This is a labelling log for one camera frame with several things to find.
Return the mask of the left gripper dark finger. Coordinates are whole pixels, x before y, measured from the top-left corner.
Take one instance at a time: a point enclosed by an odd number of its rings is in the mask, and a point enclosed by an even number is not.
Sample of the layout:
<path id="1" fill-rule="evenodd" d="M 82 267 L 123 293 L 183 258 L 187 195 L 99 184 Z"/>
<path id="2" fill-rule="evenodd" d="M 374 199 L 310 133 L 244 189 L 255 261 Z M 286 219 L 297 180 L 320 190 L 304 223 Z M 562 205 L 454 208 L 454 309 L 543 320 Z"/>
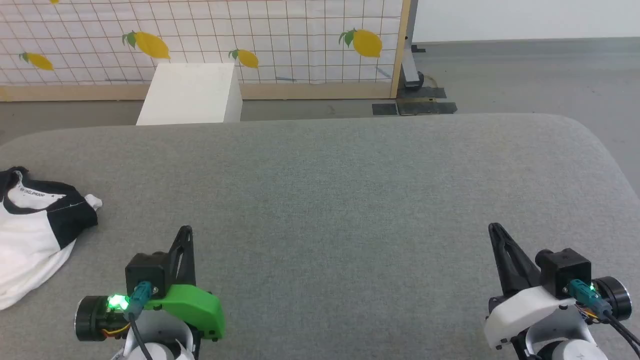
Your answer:
<path id="1" fill-rule="evenodd" d="M 183 225 L 169 249 L 169 271 L 167 271 L 167 287 L 172 285 L 196 286 L 194 231 L 192 226 Z"/>

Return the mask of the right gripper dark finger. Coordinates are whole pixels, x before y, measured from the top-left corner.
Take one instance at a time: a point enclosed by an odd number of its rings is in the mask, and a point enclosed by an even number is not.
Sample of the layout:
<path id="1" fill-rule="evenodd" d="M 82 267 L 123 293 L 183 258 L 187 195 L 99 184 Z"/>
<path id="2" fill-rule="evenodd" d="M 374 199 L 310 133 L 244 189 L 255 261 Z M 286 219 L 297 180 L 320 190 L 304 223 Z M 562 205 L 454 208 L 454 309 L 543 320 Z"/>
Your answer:
<path id="1" fill-rule="evenodd" d="M 503 296 L 538 287 L 541 272 L 500 223 L 487 227 Z"/>

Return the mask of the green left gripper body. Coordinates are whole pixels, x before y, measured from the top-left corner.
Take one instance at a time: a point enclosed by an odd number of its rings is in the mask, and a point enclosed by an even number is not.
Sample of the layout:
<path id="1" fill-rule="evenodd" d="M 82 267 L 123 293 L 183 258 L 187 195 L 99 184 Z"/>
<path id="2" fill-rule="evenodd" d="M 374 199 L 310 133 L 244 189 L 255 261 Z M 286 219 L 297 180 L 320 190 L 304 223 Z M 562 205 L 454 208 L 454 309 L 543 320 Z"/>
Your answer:
<path id="1" fill-rule="evenodd" d="M 197 329 L 205 339 L 218 341 L 226 335 L 220 299 L 195 285 L 172 285 L 165 297 L 149 300 L 144 309 L 164 310 Z"/>

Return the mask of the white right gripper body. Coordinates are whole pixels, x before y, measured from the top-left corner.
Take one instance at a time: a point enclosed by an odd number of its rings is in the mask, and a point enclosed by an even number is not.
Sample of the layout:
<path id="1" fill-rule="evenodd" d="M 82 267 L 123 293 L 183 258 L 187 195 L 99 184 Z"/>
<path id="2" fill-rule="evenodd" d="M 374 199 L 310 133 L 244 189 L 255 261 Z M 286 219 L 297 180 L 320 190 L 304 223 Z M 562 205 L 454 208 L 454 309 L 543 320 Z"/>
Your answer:
<path id="1" fill-rule="evenodd" d="M 580 340 L 582 316 L 573 298 L 559 300 L 538 286 L 524 289 L 497 305 L 485 321 L 483 332 L 491 348 L 526 332 L 524 347 L 534 351 L 539 343 L 562 338 Z"/>

